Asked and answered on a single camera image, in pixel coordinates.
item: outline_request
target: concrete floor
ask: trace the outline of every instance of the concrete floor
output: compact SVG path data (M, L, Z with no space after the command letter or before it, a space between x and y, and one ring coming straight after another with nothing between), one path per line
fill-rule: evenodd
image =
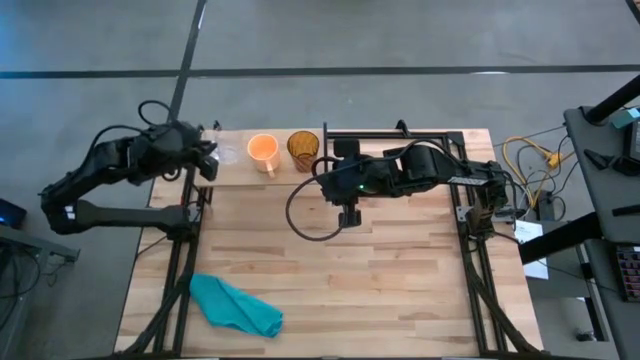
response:
M196 0L3 0L0 72L177 70L195 8ZM639 33L622 0L210 0L192 68L633 64ZM563 110L593 104L633 76L198 78L187 83L180 118L205 125L219 120L227 129L318 127L322 121L333 128L388 128L402 118L413 128L489 128L500 143L561 125ZM140 230L57 236L37 193L79 164L97 131L142 126L137 104L170 102L175 88L174 78L0 80L0 197L29 210L29 233L82 248L53 288L35 290L21 358L112 351ZM555 148L565 134L561 129L535 140ZM523 163L529 170L544 167L532 153ZM592 206L579 169L568 184L566 219L573 219ZM117 184L88 198L143 207L150 187ZM547 350L615 357L611 344L593 350L600 344L572 341L586 314L579 303L534 299L534 305Z

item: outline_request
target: white paper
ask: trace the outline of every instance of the white paper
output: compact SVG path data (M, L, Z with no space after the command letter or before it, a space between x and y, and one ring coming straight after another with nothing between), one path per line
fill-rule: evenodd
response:
M542 234L542 225L516 220L515 236L521 244L542 236ZM549 269L546 265L546 258L529 263L524 266L524 274L529 277L549 280Z

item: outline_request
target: wooden tabletop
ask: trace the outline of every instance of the wooden tabletop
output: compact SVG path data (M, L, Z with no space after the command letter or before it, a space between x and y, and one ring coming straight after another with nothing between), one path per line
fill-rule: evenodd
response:
M494 159L487 130L462 130L469 158ZM295 130L228 132L234 164L221 165L213 204L204 213L196 272L216 275L284 313L275 339L214 328L191 301L184 356L206 357L427 357L475 355L477 347L458 236L446 186L399 199L361 199L362 226L312 243L297 237L284 219L284 203L300 174L286 161L283 144ZM269 179L251 167L246 142L257 133L280 140L283 163ZM405 140L363 141L362 152L403 146ZM180 200L181 181L156 180L151 206ZM339 209L324 202L317 185L295 199L293 220L319 235L337 226ZM509 232L507 226L498 226ZM143 232L140 248L162 237ZM542 348L518 248L494 238L487 243L498 299L527 340ZM126 348L147 325L162 298L171 244L160 243L133 270L116 350ZM167 336L173 337L174 317ZM488 311L483 311L491 339Z

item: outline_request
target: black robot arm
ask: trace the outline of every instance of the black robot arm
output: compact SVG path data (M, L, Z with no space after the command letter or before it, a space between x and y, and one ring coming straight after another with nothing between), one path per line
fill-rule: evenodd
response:
M343 207L340 227L361 224L358 198L411 196L454 184L474 187L475 203L466 213L469 235L486 239L493 233L491 218L508 202L505 171L494 161L458 160L443 149L418 145L421 141L426 140L385 150L382 158L374 158L360 153L357 140L336 140L334 152L342 159L326 159L334 171L319 175L317 181L325 199Z
M140 132L137 136L99 144L94 140L85 160L76 170L44 188L40 194L41 208L52 230L59 234L73 234L94 226L155 226L168 232L177 223L188 225L188 219L183 221L189 215L184 213L185 207L108 209L79 200L103 184L127 180L140 185L188 165L197 167L206 179L215 179L218 163L209 154L216 144L200 139L201 127L169 121L137 131Z

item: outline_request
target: towel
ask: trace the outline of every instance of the towel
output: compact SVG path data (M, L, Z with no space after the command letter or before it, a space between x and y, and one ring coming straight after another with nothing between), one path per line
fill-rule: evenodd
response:
M195 274L189 289L213 326L224 326L269 338L278 335L282 329L282 311L234 288L218 277Z

